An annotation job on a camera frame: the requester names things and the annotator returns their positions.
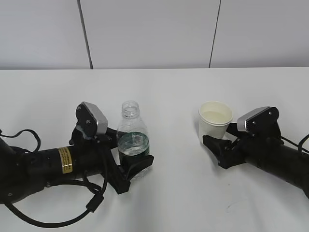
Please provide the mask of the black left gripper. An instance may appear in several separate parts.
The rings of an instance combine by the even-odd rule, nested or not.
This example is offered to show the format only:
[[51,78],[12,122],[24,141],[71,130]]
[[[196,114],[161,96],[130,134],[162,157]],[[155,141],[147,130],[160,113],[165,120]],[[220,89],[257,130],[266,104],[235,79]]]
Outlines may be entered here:
[[100,174],[107,178],[108,183],[117,194],[128,192],[130,180],[153,164],[154,156],[126,156],[116,164],[112,149],[118,147],[118,140],[125,135],[123,131],[107,128],[104,135],[98,135],[90,140],[84,139],[77,129],[74,129],[69,141],[72,158],[72,174],[76,178],[83,175]]

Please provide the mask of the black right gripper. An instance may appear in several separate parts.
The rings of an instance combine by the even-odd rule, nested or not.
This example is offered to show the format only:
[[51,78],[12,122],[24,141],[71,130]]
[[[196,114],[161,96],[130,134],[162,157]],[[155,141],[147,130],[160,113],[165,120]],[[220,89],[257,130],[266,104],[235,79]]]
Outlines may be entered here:
[[218,159],[218,164],[229,169],[249,163],[259,169],[283,169],[283,141],[273,137],[243,137],[238,131],[237,123],[230,123],[226,132],[238,139],[235,141],[203,136],[205,145]]

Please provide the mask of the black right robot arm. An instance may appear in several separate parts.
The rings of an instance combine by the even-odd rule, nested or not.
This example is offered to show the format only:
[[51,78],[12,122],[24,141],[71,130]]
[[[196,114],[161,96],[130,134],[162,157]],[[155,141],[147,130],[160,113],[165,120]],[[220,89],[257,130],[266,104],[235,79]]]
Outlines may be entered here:
[[227,132],[236,136],[236,140],[202,137],[203,145],[220,167],[229,169],[248,163],[302,189],[309,196],[309,155],[286,146],[277,123],[259,133],[240,132],[232,123]]

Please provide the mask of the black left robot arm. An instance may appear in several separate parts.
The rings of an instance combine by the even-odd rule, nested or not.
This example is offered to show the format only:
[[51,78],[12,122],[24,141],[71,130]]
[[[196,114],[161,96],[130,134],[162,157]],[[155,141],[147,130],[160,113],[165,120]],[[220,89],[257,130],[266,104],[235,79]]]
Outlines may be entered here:
[[103,187],[88,180],[97,174],[104,177],[104,184],[122,194],[128,192],[131,179],[154,161],[152,155],[142,154],[123,156],[116,164],[112,154],[117,147],[116,131],[110,128],[92,138],[74,129],[68,146],[47,150],[40,149],[37,133],[29,132],[37,141],[34,151],[0,141],[0,194],[12,203],[57,185],[79,185],[93,194],[103,194]]

